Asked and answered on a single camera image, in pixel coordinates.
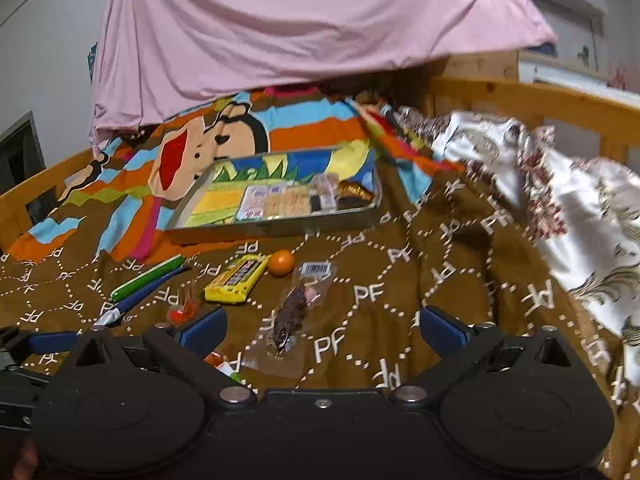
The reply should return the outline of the orange-red chicken snack pack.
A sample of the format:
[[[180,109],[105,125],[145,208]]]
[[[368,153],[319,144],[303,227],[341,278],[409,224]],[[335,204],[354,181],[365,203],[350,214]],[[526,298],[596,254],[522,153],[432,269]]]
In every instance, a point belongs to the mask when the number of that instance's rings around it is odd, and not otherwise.
[[[171,306],[166,315],[166,321],[172,326],[186,324],[195,318],[200,310],[201,300],[196,287],[191,284],[178,292],[178,302]]]

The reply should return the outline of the yellow candy bar pack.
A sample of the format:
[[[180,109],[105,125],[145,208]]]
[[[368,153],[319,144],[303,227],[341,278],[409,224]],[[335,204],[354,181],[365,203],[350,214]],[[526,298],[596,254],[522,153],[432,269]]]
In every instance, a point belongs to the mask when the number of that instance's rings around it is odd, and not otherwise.
[[[204,288],[204,299],[218,304],[242,304],[264,275],[267,260],[263,255],[235,259]]]

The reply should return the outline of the blue toothpaste-like tube pack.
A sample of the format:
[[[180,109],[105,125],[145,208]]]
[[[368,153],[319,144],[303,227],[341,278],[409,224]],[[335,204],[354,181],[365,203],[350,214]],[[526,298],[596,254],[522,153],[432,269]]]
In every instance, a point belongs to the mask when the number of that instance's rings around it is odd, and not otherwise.
[[[116,306],[102,314],[98,320],[94,323],[94,326],[114,326],[121,318],[125,316],[127,312],[133,309],[137,304],[152,292],[155,292],[160,286],[163,286],[174,276],[189,270],[188,266],[180,266],[180,268],[170,271],[164,276],[153,280],[151,283],[143,286],[136,292],[133,292],[130,296],[119,301]]]

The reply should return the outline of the clear pack with dark snack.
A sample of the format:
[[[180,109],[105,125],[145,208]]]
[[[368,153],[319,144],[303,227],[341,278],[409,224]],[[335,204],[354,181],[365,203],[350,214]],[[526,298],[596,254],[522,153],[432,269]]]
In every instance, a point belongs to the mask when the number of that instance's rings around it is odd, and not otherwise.
[[[303,370],[309,317],[326,302],[335,275],[332,262],[301,263],[281,292],[277,307],[243,352],[242,367],[271,376],[297,376]]]

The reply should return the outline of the green stick snack pack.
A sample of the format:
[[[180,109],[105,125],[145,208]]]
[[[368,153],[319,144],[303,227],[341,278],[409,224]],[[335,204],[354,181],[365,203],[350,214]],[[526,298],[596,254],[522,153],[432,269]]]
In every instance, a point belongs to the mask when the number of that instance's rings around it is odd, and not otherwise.
[[[151,269],[114,288],[110,296],[111,302],[119,302],[126,299],[134,292],[142,289],[142,287],[151,284],[152,281],[163,278],[170,272],[179,269],[185,261],[186,258],[184,258],[183,255],[175,255],[161,263],[157,263],[157,265]]]

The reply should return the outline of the orange mandarin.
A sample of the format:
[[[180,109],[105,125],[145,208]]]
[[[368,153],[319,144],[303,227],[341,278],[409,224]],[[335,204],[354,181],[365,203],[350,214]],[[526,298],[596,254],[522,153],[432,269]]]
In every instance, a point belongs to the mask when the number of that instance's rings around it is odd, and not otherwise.
[[[267,270],[275,278],[283,278],[295,269],[295,257],[290,250],[281,249],[270,255]]]

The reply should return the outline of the white green snack pouch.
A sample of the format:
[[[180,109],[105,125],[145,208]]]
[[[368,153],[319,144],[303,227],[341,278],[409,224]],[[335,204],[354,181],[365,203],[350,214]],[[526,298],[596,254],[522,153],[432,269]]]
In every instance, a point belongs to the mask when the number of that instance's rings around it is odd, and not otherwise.
[[[265,203],[268,194],[268,185],[249,185],[243,193],[240,206],[235,214],[235,221],[260,220],[265,214]]]

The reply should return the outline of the clear bag of crackers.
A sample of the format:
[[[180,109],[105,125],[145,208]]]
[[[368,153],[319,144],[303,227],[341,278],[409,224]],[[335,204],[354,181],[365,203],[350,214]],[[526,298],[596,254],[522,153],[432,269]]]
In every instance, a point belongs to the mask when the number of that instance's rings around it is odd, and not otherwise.
[[[310,213],[310,194],[306,185],[270,186],[265,203],[265,218],[307,217]]]

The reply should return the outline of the gold foil snack bag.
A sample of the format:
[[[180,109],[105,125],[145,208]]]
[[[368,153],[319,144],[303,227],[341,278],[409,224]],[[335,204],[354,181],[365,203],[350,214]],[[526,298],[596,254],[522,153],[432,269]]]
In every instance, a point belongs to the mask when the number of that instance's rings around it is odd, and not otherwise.
[[[375,195],[358,182],[341,181],[337,185],[336,203],[340,209],[367,207]]]

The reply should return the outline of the colourful cartoon monkey blanket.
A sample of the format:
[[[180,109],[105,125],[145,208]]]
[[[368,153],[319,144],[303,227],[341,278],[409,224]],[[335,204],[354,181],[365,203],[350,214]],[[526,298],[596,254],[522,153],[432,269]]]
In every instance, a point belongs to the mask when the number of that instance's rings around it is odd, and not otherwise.
[[[427,185],[409,197],[396,157],[375,147],[378,133],[349,104],[320,92],[278,99],[261,91],[221,99],[160,125],[148,136],[116,136],[61,197],[55,210],[1,256],[1,322],[25,330],[85,333],[114,306],[112,291],[175,255],[186,270],[143,297],[119,333],[139,335],[186,297],[198,295],[246,255],[289,252],[296,263],[328,262],[334,277],[296,342],[302,356],[272,377],[243,363],[270,332],[285,278],[264,275],[247,300],[228,311],[220,353],[250,388],[382,390],[408,382],[436,363],[419,338],[419,310],[428,304],[467,323],[491,321],[517,335],[556,326],[596,375],[620,397],[614,438],[602,470],[613,479],[639,474],[639,391],[614,370],[620,338],[597,326],[553,277],[533,234],[477,178],[430,154],[416,159]],[[174,244],[168,223],[178,207],[169,193],[189,157],[206,142],[229,141],[205,166],[214,195],[228,202],[258,178],[309,183],[305,148],[338,149],[320,170],[361,177],[375,166],[383,185],[370,226],[349,220],[293,236],[243,234],[231,242]]]

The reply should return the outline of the metal tray with dinosaur print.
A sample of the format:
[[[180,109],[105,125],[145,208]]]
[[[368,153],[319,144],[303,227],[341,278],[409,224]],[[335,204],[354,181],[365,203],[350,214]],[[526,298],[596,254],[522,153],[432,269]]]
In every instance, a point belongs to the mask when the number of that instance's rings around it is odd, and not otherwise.
[[[165,233],[171,243],[194,245],[367,228],[382,202],[375,159],[369,144],[352,141],[215,162]]]

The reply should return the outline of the white floral quilt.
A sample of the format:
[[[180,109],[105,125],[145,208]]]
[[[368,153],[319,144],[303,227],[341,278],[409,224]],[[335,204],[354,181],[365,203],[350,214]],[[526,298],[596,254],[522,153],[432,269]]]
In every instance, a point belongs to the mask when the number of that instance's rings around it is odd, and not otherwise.
[[[623,343],[639,381],[639,177],[606,158],[571,158],[554,129],[474,112],[426,117],[403,106],[400,133],[439,159],[461,162],[508,200],[558,282]]]

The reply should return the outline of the pink hanging sheet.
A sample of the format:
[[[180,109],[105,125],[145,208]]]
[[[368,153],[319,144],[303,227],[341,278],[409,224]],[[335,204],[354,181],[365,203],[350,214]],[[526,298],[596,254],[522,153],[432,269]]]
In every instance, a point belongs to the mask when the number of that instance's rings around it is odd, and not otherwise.
[[[107,0],[89,140],[242,90],[555,39],[532,0]]]

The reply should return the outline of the dark window frame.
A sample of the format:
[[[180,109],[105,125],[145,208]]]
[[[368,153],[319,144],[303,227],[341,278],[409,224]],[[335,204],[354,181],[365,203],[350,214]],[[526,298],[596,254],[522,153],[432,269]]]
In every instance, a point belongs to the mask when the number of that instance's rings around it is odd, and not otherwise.
[[[0,192],[8,192],[46,168],[32,112],[1,133]]]

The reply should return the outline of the wooden bed frame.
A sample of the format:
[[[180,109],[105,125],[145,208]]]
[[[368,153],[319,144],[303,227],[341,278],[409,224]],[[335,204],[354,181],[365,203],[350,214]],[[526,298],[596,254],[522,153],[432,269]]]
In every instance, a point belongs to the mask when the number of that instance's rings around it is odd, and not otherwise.
[[[600,136],[599,154],[624,164],[639,146],[639,107],[551,82],[521,82],[518,64],[548,62],[527,51],[451,55],[422,66],[322,81],[345,94],[365,88],[417,107],[427,115],[475,110],[516,117],[527,127],[556,119]]]

